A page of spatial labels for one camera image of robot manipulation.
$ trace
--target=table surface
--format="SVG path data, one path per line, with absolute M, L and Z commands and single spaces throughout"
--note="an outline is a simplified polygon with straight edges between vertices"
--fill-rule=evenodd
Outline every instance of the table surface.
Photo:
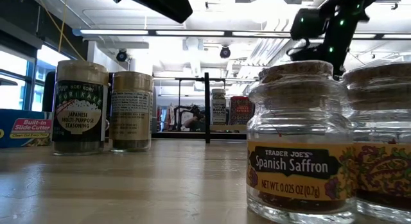
M 243 141 L 158 140 L 147 153 L 0 150 L 0 223 L 272 223 L 247 210 Z M 382 223 L 359 216 L 357 223 Z

